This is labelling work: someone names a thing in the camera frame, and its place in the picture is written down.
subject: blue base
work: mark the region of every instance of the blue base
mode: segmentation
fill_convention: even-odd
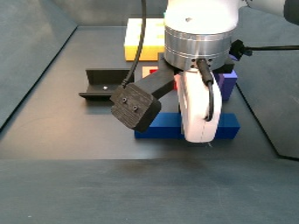
[[[239,128],[235,114],[221,114],[215,139],[233,139]],[[135,131],[135,138],[183,138],[181,115],[179,113],[160,113],[144,133]]]

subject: table surface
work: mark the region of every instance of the table surface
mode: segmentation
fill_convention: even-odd
[[[77,29],[5,126],[1,222],[298,223],[299,164],[276,157],[236,89],[223,112],[237,116],[237,137],[211,144],[135,140],[109,102],[79,97],[85,68],[129,67],[124,36],[124,27]]]

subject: yellow block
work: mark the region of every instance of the yellow block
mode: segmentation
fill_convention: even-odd
[[[125,60],[135,60],[140,39],[141,18],[129,18],[125,28]],[[139,60],[157,60],[157,53],[164,52],[164,19],[145,20],[144,47]]]

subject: black object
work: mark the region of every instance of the black object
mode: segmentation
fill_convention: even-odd
[[[140,54],[143,51],[143,46],[144,46],[144,39],[145,39],[145,0],[141,0],[141,7],[143,7],[143,23],[141,23],[141,33],[140,33],[140,39],[139,39],[139,44],[137,44],[137,49],[135,53],[135,61],[131,66],[129,72],[127,74],[127,77],[123,80],[123,87],[127,87],[127,84],[131,82],[132,77],[135,76],[135,70],[136,70],[136,64],[140,58]]]
[[[149,127],[161,110],[157,99],[173,90],[175,70],[159,53],[157,71],[125,88],[117,87],[111,96],[111,112],[129,129],[144,132]]]
[[[229,48],[228,54],[232,56],[233,60],[240,60],[243,54],[252,56],[253,51],[298,51],[299,45],[271,45],[271,46],[244,46],[243,42],[237,39]]]
[[[212,78],[212,75],[211,75],[211,69],[209,69],[207,60],[205,59],[197,59],[196,60],[196,65],[197,65],[197,68],[200,70],[201,81],[209,89],[209,113],[208,113],[208,115],[204,119],[207,122],[209,122],[211,119],[212,119],[212,115],[213,115],[213,92],[212,92],[213,78]]]
[[[128,69],[87,69],[88,90],[87,93],[79,93],[79,96],[92,101],[108,100],[127,73]]]
[[[298,0],[286,0],[284,1],[284,19],[299,25],[299,1]]]
[[[252,52],[247,52],[247,48],[244,47],[243,41],[239,39],[231,44],[231,48],[228,51],[228,54],[231,55],[232,59],[239,61],[243,54],[247,56],[252,55]]]

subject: gray wall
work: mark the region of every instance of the gray wall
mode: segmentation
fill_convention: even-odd
[[[0,128],[75,28],[48,0],[0,0]]]
[[[233,39],[245,46],[299,45],[299,26],[240,10]],[[299,51],[255,52],[236,63],[237,84],[278,153],[299,158]]]
[[[52,0],[79,25],[127,26],[128,18],[140,18],[140,0]],[[167,0],[147,1],[149,18],[164,16]]]

